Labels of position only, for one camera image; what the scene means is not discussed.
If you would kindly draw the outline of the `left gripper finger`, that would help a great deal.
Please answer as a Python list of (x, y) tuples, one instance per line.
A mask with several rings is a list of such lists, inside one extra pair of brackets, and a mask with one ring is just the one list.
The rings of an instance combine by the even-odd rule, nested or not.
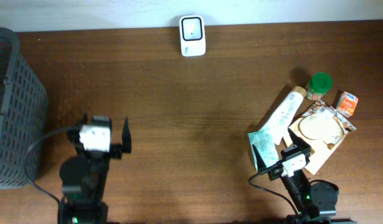
[(87, 114), (83, 114), (81, 119), (75, 123), (75, 131), (79, 132), (82, 129), (83, 125), (87, 124), (87, 121), (88, 121)]
[(121, 138), (122, 138), (122, 153), (131, 153), (132, 143), (131, 143), (131, 133), (129, 129), (128, 117), (125, 118)]

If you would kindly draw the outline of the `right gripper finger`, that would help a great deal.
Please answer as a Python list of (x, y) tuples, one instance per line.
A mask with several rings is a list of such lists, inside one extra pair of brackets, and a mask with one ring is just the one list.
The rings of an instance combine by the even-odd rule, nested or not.
[(252, 155), (253, 155), (253, 161), (255, 164), (256, 171), (265, 169), (266, 164), (264, 160), (262, 159), (261, 155), (259, 154), (257, 147), (254, 144), (252, 144)]
[(311, 146), (304, 141), (302, 138), (298, 137), (290, 128), (288, 128), (288, 134), (293, 142), (293, 144), (303, 153), (311, 153)]

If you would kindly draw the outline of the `teal wipes packet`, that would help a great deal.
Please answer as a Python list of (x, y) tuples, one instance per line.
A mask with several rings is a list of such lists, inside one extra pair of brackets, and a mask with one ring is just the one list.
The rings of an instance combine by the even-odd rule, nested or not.
[(278, 153), (275, 147), (273, 136), (268, 129), (261, 129), (252, 133), (248, 133), (248, 138), (251, 145), (254, 144), (262, 159), (266, 164), (266, 168), (278, 162)]

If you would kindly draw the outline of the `beige brown snack bag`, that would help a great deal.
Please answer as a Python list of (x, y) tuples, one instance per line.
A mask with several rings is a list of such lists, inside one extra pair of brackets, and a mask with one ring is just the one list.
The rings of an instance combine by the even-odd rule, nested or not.
[(322, 100), (315, 101), (289, 128), (311, 146), (305, 169), (315, 175), (344, 138), (356, 130), (342, 114)]

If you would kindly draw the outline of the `white cream tube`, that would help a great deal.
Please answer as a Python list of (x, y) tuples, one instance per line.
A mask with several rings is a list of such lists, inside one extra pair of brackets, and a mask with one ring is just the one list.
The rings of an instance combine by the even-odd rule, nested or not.
[(268, 131), (276, 145), (280, 144), (306, 94), (303, 87), (294, 87), (263, 125), (263, 130)]

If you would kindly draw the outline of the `small orange white box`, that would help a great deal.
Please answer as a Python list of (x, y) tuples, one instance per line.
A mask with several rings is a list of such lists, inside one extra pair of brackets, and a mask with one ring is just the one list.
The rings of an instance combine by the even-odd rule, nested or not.
[(336, 111), (345, 117), (350, 117), (354, 114), (359, 98), (349, 92), (344, 91), (339, 97)]

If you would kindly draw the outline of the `green round item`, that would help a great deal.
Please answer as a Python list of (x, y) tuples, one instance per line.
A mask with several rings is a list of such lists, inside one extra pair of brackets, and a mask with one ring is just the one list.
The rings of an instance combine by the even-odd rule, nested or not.
[(313, 75), (306, 85), (306, 98), (309, 100), (321, 99), (333, 86), (333, 79), (327, 73), (319, 72)]

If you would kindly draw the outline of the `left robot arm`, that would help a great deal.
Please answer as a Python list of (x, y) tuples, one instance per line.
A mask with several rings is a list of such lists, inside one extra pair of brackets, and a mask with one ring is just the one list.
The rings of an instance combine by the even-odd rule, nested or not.
[(111, 143), (112, 120), (106, 116), (84, 115), (67, 131), (77, 155), (60, 167), (63, 197), (59, 202), (58, 223), (106, 223), (108, 205), (103, 202), (112, 159), (131, 153), (131, 133), (125, 118), (122, 142)]

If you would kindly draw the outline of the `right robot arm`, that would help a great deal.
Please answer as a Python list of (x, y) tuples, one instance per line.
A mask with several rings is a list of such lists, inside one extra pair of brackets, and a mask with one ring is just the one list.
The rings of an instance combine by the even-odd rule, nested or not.
[[(284, 199), (293, 209), (280, 223), (331, 223), (336, 214), (339, 188), (325, 180), (308, 180), (303, 168), (310, 162), (311, 146), (292, 130), (288, 130), (293, 145), (281, 152), (281, 160), (251, 176), (248, 183), (262, 191)], [(270, 180), (281, 179), (291, 199), (252, 183), (260, 175)]]

